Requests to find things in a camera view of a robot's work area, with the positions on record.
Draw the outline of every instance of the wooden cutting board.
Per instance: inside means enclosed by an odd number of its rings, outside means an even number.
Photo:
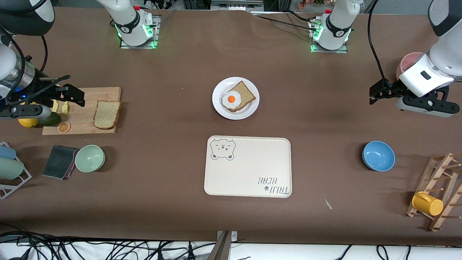
[[[58,114],[61,116],[61,121],[71,123],[71,129],[64,134],[58,132],[57,127],[46,126],[43,128],[42,135],[81,135],[81,134],[114,134],[116,127],[110,130],[101,130],[93,126],[93,116],[96,111],[98,100],[119,101],[121,88],[120,87],[87,87],[80,88],[85,92],[85,107],[81,107],[75,103],[69,102],[69,114],[62,114],[62,105],[64,102],[58,101]]]

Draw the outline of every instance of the orange slice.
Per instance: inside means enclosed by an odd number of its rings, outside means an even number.
[[[68,121],[62,122],[61,124],[58,125],[58,133],[60,134],[65,134],[69,132],[70,129],[71,129],[71,123],[69,123]]]

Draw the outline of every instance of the folded cloth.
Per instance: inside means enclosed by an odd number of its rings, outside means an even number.
[[[69,177],[70,172],[72,172],[74,168],[75,155],[78,150],[77,148],[61,145],[53,146],[43,175],[60,180],[64,179],[66,176]]]

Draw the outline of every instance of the white plate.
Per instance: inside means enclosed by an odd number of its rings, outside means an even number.
[[[234,88],[241,81],[244,81],[244,84],[247,86],[250,92],[252,92],[256,99],[250,102],[250,104],[247,104],[243,109],[233,113],[227,110],[221,104],[221,98],[226,92]],[[213,107],[218,112],[218,114],[222,115],[227,119],[240,120],[250,117],[250,115],[252,115],[255,112],[255,110],[257,110],[258,104],[260,103],[260,94],[258,93],[257,87],[255,87],[255,85],[250,80],[241,77],[231,77],[222,80],[215,87],[212,94],[212,103]]]
[[[209,195],[287,198],[292,193],[290,142],[285,138],[212,136],[204,190]]]

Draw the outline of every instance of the green cup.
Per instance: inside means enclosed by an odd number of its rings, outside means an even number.
[[[24,171],[24,164],[17,160],[0,157],[0,177],[13,180]]]

